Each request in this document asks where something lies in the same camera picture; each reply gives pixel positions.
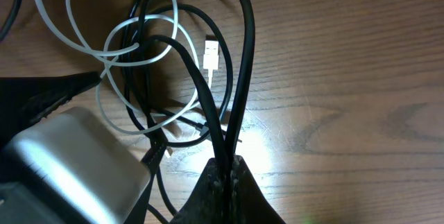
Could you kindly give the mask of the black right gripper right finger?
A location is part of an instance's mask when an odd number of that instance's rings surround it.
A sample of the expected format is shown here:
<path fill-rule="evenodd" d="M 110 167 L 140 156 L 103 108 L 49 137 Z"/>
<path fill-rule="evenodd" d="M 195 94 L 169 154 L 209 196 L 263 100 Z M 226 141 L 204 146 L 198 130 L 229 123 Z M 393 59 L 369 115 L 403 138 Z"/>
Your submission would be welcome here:
<path fill-rule="evenodd" d="M 284 220 L 265 199 L 245 159 L 240 155 L 234 156 L 230 179 L 232 223 L 284 223 Z"/>

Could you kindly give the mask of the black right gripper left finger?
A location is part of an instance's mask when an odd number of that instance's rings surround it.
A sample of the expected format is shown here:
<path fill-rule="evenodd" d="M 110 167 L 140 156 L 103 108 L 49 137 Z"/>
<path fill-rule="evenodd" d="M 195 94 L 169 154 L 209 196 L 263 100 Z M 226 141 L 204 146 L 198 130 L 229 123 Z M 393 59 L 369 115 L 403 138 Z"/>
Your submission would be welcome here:
<path fill-rule="evenodd" d="M 224 181 L 219 177 L 216 160 L 210 158 L 183 207 L 170 224 L 225 223 Z"/>

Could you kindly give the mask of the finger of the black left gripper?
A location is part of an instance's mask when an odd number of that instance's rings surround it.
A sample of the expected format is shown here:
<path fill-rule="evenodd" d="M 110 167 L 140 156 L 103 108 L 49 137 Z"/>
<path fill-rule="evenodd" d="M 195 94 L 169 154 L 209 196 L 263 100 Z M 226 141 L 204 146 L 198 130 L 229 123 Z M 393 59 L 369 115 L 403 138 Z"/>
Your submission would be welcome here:
<path fill-rule="evenodd" d="M 153 179 L 160 166 L 160 161 L 166 150 L 166 146 L 157 142 L 146 152 L 141 160 L 141 164 L 148 170 L 148 182 L 143 186 L 142 193 L 137 199 L 135 206 L 132 208 L 124 224 L 144 224 L 146 212 L 151 196 L 151 189 L 153 186 Z"/>
<path fill-rule="evenodd" d="M 1 147 L 100 82 L 96 71 L 56 77 L 2 78 Z"/>

